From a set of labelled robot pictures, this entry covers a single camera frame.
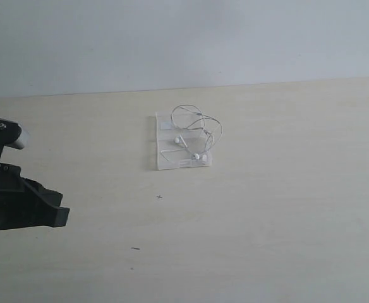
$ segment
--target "earphones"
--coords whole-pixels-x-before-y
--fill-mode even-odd
[[[196,120],[194,120],[189,125],[184,125],[184,126],[178,125],[177,121],[175,120],[175,116],[178,114],[179,110],[184,110],[186,112],[191,113],[192,115],[195,115]],[[206,126],[206,121],[214,122],[216,124],[216,127],[212,131],[209,131],[207,129],[207,126]],[[179,135],[179,136],[175,137],[174,143],[177,144],[177,145],[180,145],[181,146],[180,149],[160,151],[161,155],[166,160],[168,160],[168,159],[164,156],[164,154],[163,154],[164,152],[175,152],[175,151],[178,152],[178,151],[181,151],[181,150],[186,150],[189,154],[191,154],[191,159],[192,160],[196,160],[196,161],[201,160],[203,162],[207,162],[207,152],[215,144],[217,144],[217,142],[221,139],[221,136],[223,134],[222,124],[216,118],[204,115],[202,113],[202,111],[197,106],[190,105],[190,104],[179,105],[179,106],[175,107],[172,110],[172,112],[171,112],[171,124],[177,130],[199,131],[200,134],[199,134],[198,138],[201,138],[202,136],[205,136],[205,143],[204,143],[204,148],[202,150],[199,150],[197,152],[192,152],[192,151],[190,151],[190,148],[189,148],[188,144],[186,143],[185,139],[183,139],[182,135]],[[216,133],[216,131],[218,129],[219,129],[219,135],[218,135],[218,138],[215,138],[214,134]]]

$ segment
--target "white wall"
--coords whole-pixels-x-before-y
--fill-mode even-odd
[[[0,97],[369,76],[369,0],[1,0]]]

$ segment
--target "clear plastic packaging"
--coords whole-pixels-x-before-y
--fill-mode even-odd
[[[191,124],[195,121],[192,114],[181,114],[177,117],[184,124]],[[209,151],[205,152],[197,160],[192,153],[203,150],[205,137],[202,131],[190,131],[187,129],[176,129],[171,122],[171,113],[157,112],[157,165],[158,169],[179,169],[182,167],[203,167],[212,165],[212,156]],[[202,126],[201,121],[196,122],[194,127]],[[175,143],[175,138],[182,136],[189,146],[186,150],[181,145]]]

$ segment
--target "wooden table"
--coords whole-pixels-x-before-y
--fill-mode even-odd
[[[154,113],[179,104],[224,125],[213,166],[155,170]],[[369,78],[7,98],[0,117],[32,136],[3,161],[71,208],[0,232],[1,303],[369,302]]]

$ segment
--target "metal screw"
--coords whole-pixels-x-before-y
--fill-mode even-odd
[[[4,129],[6,129],[6,124],[0,123],[0,130],[3,131]]]

